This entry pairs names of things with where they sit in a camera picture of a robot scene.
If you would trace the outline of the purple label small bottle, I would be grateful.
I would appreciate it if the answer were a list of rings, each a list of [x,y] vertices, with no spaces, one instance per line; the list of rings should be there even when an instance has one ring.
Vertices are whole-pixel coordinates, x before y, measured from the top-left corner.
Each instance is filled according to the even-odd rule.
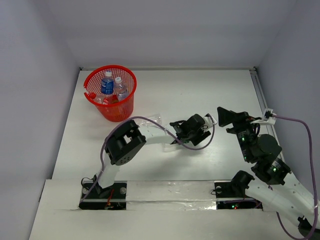
[[[120,76],[114,79],[114,91],[119,102],[125,100],[129,96],[127,84]]]

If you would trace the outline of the red cap clear bottle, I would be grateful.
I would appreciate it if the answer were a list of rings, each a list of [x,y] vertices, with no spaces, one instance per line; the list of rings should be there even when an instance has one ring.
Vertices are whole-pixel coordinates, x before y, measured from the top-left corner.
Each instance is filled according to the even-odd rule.
[[[92,99],[95,103],[102,104],[102,105],[109,105],[112,102],[113,94],[96,94],[91,92],[89,98]]]

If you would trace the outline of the blue label clear bottle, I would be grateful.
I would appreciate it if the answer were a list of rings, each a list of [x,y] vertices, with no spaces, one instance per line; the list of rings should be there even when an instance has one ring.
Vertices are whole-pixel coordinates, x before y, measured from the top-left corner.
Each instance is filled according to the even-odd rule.
[[[112,95],[114,92],[114,79],[111,71],[106,71],[101,80],[101,93],[105,95]]]

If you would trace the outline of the green label clear bottle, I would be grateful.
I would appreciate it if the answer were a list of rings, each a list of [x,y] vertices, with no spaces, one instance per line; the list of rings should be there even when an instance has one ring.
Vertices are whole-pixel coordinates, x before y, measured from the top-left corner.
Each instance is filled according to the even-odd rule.
[[[162,150],[165,153],[175,152],[175,151],[179,151],[181,149],[183,149],[183,146],[181,146],[180,144],[167,144],[167,143],[164,143],[162,145]]]

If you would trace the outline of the orange juice bottle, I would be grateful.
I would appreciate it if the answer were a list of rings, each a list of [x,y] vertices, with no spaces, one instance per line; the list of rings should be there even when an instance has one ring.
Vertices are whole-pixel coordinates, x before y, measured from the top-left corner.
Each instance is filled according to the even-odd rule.
[[[111,97],[110,103],[111,103],[111,104],[116,104],[116,103],[118,103],[118,102],[119,102],[119,100],[118,100],[118,98],[117,98],[117,95],[116,95],[116,94],[113,94],[112,97]]]

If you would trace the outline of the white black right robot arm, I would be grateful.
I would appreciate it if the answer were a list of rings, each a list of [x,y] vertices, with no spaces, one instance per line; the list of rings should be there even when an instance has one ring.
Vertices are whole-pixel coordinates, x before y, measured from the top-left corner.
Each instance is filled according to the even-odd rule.
[[[238,171],[228,181],[217,181],[214,191],[217,198],[250,197],[271,208],[277,217],[285,217],[297,227],[303,240],[320,238],[320,201],[315,183],[308,191],[296,178],[291,168],[280,157],[282,147],[273,135],[261,134],[261,126],[271,126],[283,119],[270,108],[263,117],[248,112],[234,112],[217,108],[218,125],[236,136],[242,157],[252,164],[251,172]]]

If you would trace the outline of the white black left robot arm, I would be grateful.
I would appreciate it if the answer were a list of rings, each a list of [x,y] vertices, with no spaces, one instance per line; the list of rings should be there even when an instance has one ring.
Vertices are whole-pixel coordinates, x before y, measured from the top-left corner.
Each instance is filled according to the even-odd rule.
[[[192,151],[205,149],[213,140],[216,124],[209,113],[194,114],[167,127],[142,116],[128,118],[105,138],[100,151],[101,170],[94,177],[91,190],[99,199],[109,196],[120,166],[131,161],[143,146],[164,144]]]

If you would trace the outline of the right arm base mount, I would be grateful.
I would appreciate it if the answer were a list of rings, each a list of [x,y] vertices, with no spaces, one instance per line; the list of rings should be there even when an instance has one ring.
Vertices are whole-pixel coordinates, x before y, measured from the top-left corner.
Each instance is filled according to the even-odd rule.
[[[246,195],[254,177],[240,170],[231,180],[214,181],[211,194],[215,196],[218,210],[263,209],[262,202]]]

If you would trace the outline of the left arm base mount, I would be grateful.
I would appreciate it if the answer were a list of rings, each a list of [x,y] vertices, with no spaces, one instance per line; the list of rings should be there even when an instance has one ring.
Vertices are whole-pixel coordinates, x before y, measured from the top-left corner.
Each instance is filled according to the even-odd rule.
[[[90,181],[83,183],[80,199],[87,194],[92,184]],[[78,207],[81,210],[126,210],[127,182],[115,182],[100,192],[97,189],[98,187],[95,186],[83,201],[80,200]]]

